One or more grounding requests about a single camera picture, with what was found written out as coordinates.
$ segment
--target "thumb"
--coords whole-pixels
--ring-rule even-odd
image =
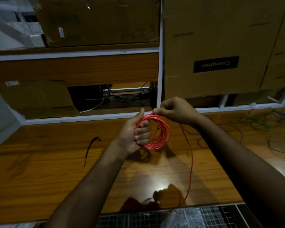
[[[171,110],[167,110],[164,108],[155,108],[153,110],[153,114],[169,118],[169,116],[171,115]]]
[[[136,125],[137,123],[141,121],[144,114],[145,114],[145,109],[141,108],[140,112],[130,119],[130,122]]]

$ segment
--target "loose red wire strand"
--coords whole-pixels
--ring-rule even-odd
[[[155,114],[147,114],[145,115],[142,120],[137,124],[136,128],[139,127],[139,125],[144,121],[144,120],[153,120],[155,122],[157,122],[158,126],[157,126],[157,130],[155,131],[154,134],[152,134],[151,138],[150,138],[150,142],[146,145],[144,145],[145,148],[147,149],[159,149],[161,147],[163,147],[164,145],[167,144],[167,142],[170,139],[170,135],[171,135],[171,129],[170,127],[167,125],[167,123],[160,118],[160,116],[155,115]],[[155,138],[157,131],[160,131],[160,135],[157,136],[157,138]]]
[[[144,145],[145,148],[147,149],[159,149],[161,147],[163,147],[164,145],[167,144],[167,142],[169,141],[170,139],[170,136],[171,136],[171,129],[170,127],[167,125],[167,123],[161,119],[160,116],[158,115],[155,115],[155,114],[147,114],[145,115],[142,120],[137,123],[137,126],[136,128],[139,128],[139,125],[144,121],[144,120],[154,120],[157,122],[158,126],[157,126],[157,130],[155,131],[154,134],[152,134],[151,136],[151,139],[150,139],[150,142],[146,145]],[[157,133],[157,131],[161,129],[161,132],[160,132],[160,135],[155,139],[155,135]],[[186,138],[186,141],[190,147],[190,152],[191,152],[191,169],[190,169],[190,180],[189,180],[189,188],[188,188],[188,191],[187,191],[187,195],[186,197],[184,198],[183,202],[179,205],[183,205],[185,202],[186,202],[186,199],[189,195],[189,192],[190,192],[190,188],[191,188],[191,178],[192,178],[192,169],[193,169],[193,152],[192,152],[192,148],[191,148],[191,145],[188,141],[188,138],[183,130],[183,127],[181,126],[181,130]]]

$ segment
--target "tangled cable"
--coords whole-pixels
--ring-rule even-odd
[[[136,128],[138,128],[139,125],[144,120],[153,120],[153,121],[157,122],[157,124],[158,124],[155,133],[152,134],[152,136],[151,136],[150,142],[148,144],[144,145],[144,147],[147,149],[159,149],[159,148],[163,147],[164,145],[166,145],[167,142],[169,141],[170,135],[171,135],[171,130],[170,130],[170,127],[167,125],[167,123],[163,119],[161,119],[160,116],[158,116],[158,115],[147,114],[142,118],[142,120],[139,123],[137,123]],[[157,138],[155,138],[156,133],[159,129],[161,130],[160,135]]]

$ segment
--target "person's right hand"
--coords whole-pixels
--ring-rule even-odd
[[[164,116],[172,121],[193,125],[201,114],[185,99],[173,97],[161,103],[160,108],[153,109],[153,114]]]

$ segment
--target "white sticker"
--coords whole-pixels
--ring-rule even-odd
[[[16,86],[16,85],[20,85],[20,83],[18,81],[6,81],[5,84],[7,86]]]
[[[64,38],[63,29],[62,29],[61,27],[58,27],[58,30],[59,30],[60,37],[61,37],[61,38]]]

